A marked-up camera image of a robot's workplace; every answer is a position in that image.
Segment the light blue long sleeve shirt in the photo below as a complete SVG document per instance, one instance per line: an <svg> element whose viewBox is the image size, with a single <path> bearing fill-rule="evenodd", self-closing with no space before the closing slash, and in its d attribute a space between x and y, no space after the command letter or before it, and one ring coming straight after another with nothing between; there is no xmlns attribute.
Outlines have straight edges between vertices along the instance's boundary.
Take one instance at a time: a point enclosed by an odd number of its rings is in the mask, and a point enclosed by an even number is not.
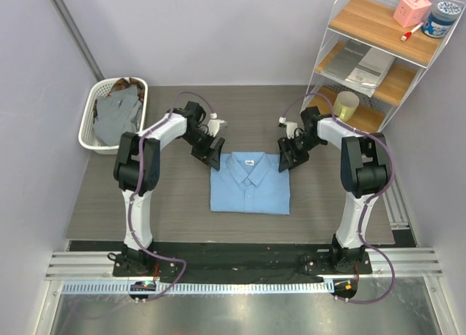
<svg viewBox="0 0 466 335"><path fill-rule="evenodd" d="M279 171L279 161L279 155L265 152L222 154L220 169L210 171L210 210L288 215L290 177Z"/></svg>

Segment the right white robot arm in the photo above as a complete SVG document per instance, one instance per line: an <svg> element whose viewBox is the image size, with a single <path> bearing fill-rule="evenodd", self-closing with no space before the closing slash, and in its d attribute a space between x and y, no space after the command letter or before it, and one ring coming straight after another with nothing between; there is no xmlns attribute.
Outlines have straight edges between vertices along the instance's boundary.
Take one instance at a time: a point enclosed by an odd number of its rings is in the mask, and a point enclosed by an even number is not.
<svg viewBox="0 0 466 335"><path fill-rule="evenodd" d="M340 181L346 192L341 223L332 237L329 252L318 257L330 269L347 272L363 262L367 243L366 227L373 203L393 180L392 160L385 137L350 127L317 107L301 112L304 128L279 118L286 136L277 143L280 150L278 170L291 170L309 160L316 146L332 144L340 150Z"/></svg>

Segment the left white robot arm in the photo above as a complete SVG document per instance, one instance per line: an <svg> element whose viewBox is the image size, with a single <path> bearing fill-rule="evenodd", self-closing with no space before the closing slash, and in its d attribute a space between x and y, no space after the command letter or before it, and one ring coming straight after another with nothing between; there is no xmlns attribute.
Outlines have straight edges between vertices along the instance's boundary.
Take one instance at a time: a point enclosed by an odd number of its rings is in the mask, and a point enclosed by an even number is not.
<svg viewBox="0 0 466 335"><path fill-rule="evenodd" d="M161 152L172 141L182 139L191 146L191 155L211 169L220 169L221 150L225 140L218 137L227 122L207 113L196 102L181 109L169 110L161 120L138 132L121 136L114 165L114 179L125 201L126 232L119 254L108 255L117 277L146 276L160 263L180 264L186 261L154 252L151 233L151 197L160 177Z"/></svg>

